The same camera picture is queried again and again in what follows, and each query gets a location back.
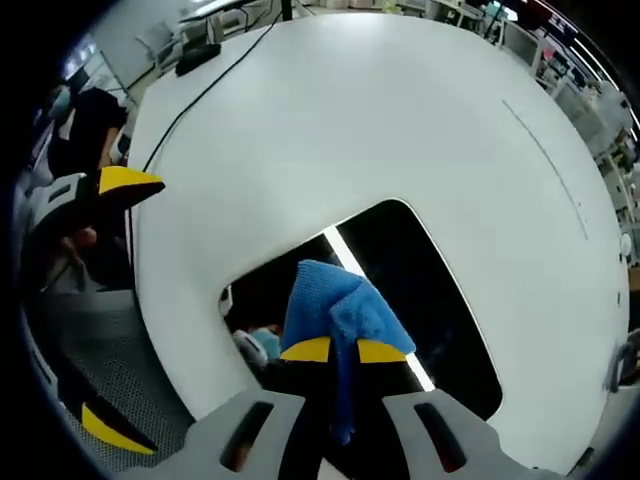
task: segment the black device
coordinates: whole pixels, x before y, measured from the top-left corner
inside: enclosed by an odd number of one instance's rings
[[[176,64],[176,75],[181,77],[192,70],[195,70],[203,63],[208,62],[212,58],[220,54],[220,44],[204,45],[184,52],[182,58]]]

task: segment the blue cloth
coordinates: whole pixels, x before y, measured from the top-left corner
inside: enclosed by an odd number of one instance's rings
[[[289,297],[282,350],[318,337],[331,337],[336,354],[338,386],[331,433],[347,444],[354,432],[352,359],[356,340],[392,345],[404,354],[416,349],[382,295],[363,277],[341,267],[303,260]]]

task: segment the black shirt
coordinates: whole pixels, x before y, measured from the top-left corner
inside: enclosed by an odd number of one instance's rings
[[[102,148],[111,128],[118,130],[127,121],[127,111],[118,105],[111,94],[91,88],[75,97],[71,103],[75,110],[69,140],[60,138],[58,128],[67,120],[56,124],[49,145],[49,170],[54,178],[72,173],[91,173],[97,170]]]

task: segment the white curved surface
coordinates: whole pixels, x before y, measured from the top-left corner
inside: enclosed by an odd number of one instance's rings
[[[146,92],[131,166],[259,34]],[[619,228],[569,120],[480,37],[379,14],[280,24],[183,118],[152,170],[167,188],[134,216],[141,307],[197,419],[255,382],[217,312],[222,289],[397,197],[479,323],[504,391],[489,423],[505,452],[566,473],[587,447],[628,323]]]

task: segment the black cable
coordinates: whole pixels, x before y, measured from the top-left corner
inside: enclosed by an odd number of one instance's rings
[[[314,17],[316,16],[316,12],[314,12],[313,10],[311,10],[308,6],[306,6],[304,3],[302,3],[302,0],[298,0],[298,3],[300,4],[300,6],[302,8],[304,8],[307,12],[309,12],[311,15],[313,15]]]
[[[146,172],[149,169],[149,166],[151,165],[151,162],[153,161],[153,158],[156,156],[156,153],[158,153],[158,150],[160,149],[160,147],[162,146],[164,141],[169,136],[169,133],[171,133],[173,128],[178,124],[178,122],[182,119],[182,117],[185,115],[185,113],[187,113],[189,110],[191,110],[191,108],[193,108],[193,106],[196,103],[198,103],[200,101],[200,99],[202,97],[204,97],[207,94],[207,92],[209,92],[209,90],[211,90],[213,87],[215,87],[220,80],[222,80],[231,70],[233,70],[240,62],[242,62],[242,60],[244,60],[253,51],[254,48],[256,48],[258,46],[258,44],[262,41],[262,39],[271,31],[271,29],[278,22],[278,19],[280,18],[280,15],[282,15],[282,12],[280,12],[276,16],[276,18],[273,19],[273,22],[271,22],[271,25],[269,25],[269,28],[267,28],[264,32],[262,32],[262,34],[258,37],[258,39],[255,42],[253,42],[253,45],[251,45],[247,49],[246,52],[244,52],[235,62],[233,62],[224,72],[222,72],[222,74],[220,74],[220,76],[218,76],[213,82],[211,82],[207,86],[207,88],[205,88],[202,92],[200,92],[200,94],[196,98],[194,98],[191,101],[191,103],[189,103],[189,105],[184,107],[184,109],[182,109],[182,111],[178,115],[176,115],[176,118],[173,119],[173,121],[171,122],[169,127],[162,134],[162,137],[160,137],[160,140],[158,141],[158,143],[154,147],[153,151],[151,152],[151,155],[149,156],[149,159],[144,164],[144,167],[142,168],[143,172]]]
[[[249,28],[247,29],[247,32],[249,30],[251,30],[253,27],[255,27],[255,25],[262,20],[264,17],[268,17],[269,15],[271,15],[271,12],[273,11],[273,0],[271,0],[271,3],[269,3],[269,10],[266,12],[262,12],[260,15],[258,15],[258,18],[256,18],[253,23],[251,25],[249,25]]]
[[[169,127],[165,130],[165,132],[162,134],[162,137],[160,137],[160,140],[158,141],[158,143],[156,144],[156,146],[153,148],[151,155],[149,155],[149,159],[147,160],[147,162],[144,164],[144,167],[142,169],[143,172],[146,172],[149,169],[149,166],[151,165],[151,162],[153,161],[156,153],[158,152],[158,150],[160,149],[160,147],[162,146],[162,144],[164,143],[164,141],[167,139],[167,137],[169,136],[169,134],[171,133],[171,131],[175,128],[175,126],[178,124],[178,122],[180,121],[180,119],[185,115],[185,113],[187,113],[189,110],[191,110],[191,108],[193,108],[193,106],[198,103],[198,101],[204,97],[206,95],[206,93],[211,90],[220,80],[222,80],[231,70],[233,70],[233,68],[238,65],[242,60],[244,60],[252,51],[254,48],[256,48],[258,46],[258,44],[262,41],[262,39],[271,31],[271,29],[275,26],[275,24],[278,22],[280,16],[282,15],[282,12],[280,12],[276,18],[273,19],[273,22],[271,22],[271,25],[269,26],[269,28],[267,28],[259,37],[258,39],[253,42],[253,45],[251,45],[246,52],[244,52],[235,62],[233,62],[224,72],[222,72],[213,82],[211,82],[195,99],[193,99],[191,101],[191,103],[189,103],[189,105],[187,105],[177,116],[176,118],[173,119],[173,121],[171,122],[171,124],[169,125]],[[130,208],[128,211],[128,215],[127,215],[127,223],[129,226],[129,255],[131,258],[131,280],[132,280],[132,285],[133,285],[133,298],[134,298],[134,303],[136,305],[136,309],[140,315],[141,318],[143,318],[142,316],[142,308],[140,306],[140,299],[138,297],[138,291],[136,289],[136,273],[135,273],[135,253],[134,253],[134,240],[133,240],[133,209]]]

